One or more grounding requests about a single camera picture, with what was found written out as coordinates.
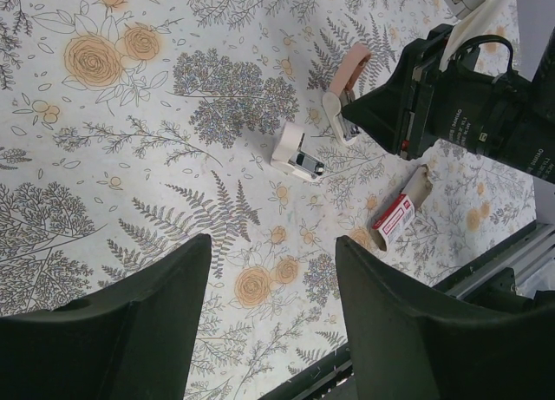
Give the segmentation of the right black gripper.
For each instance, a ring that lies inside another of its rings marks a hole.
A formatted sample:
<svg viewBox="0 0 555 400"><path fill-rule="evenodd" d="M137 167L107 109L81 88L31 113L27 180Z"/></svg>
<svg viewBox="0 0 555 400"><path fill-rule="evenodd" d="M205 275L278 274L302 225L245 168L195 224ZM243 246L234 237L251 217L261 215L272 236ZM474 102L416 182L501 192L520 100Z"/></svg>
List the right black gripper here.
<svg viewBox="0 0 555 400"><path fill-rule="evenodd" d="M391 77L343 107L343 119L405 160L444 140L536 178L553 178L554 41L531 80L510 62L496 76L476 71L484 44L514 53L507 39L495 35L463 43L441 72L452 29L442 24L408 44Z"/></svg>

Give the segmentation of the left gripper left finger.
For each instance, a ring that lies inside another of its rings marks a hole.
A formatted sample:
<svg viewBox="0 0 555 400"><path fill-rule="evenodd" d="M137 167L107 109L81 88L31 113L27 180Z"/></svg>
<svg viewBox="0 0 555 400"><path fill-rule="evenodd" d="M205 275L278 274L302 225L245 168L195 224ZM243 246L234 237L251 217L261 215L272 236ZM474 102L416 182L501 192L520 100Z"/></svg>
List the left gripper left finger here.
<svg viewBox="0 0 555 400"><path fill-rule="evenodd" d="M1 319L3 399L181 399L212 260L199 234L55 310Z"/></svg>

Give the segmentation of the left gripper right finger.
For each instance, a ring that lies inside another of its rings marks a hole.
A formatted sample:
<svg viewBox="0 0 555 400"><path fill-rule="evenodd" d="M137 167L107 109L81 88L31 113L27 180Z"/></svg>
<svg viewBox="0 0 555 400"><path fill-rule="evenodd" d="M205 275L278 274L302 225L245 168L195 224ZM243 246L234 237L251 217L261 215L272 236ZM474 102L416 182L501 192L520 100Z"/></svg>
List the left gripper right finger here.
<svg viewBox="0 0 555 400"><path fill-rule="evenodd" d="M336 274L361 399L551 399L554 294L476 305L336 240Z"/></svg>

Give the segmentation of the red white staple box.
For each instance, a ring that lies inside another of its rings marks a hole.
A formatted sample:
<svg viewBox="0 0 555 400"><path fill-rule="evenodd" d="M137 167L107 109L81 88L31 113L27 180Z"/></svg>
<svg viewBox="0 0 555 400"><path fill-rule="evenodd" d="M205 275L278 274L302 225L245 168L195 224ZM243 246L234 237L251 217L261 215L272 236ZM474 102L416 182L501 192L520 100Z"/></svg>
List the red white staple box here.
<svg viewBox="0 0 555 400"><path fill-rule="evenodd" d="M401 237L432 190L429 168L427 165L421 165L369 230L369 235L379 250L387 252Z"/></svg>

